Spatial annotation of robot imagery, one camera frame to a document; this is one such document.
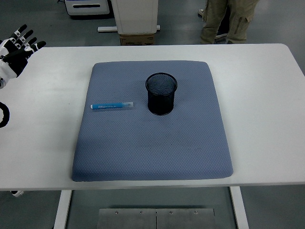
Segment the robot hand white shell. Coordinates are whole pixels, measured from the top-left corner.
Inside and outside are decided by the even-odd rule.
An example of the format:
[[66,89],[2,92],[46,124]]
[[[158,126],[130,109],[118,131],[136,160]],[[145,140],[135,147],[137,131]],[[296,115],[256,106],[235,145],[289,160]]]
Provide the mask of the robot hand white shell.
[[45,41],[36,42],[29,37],[33,30],[27,25],[19,27],[9,38],[0,41],[0,87],[4,88],[9,80],[17,78],[28,64],[28,59],[46,45]]

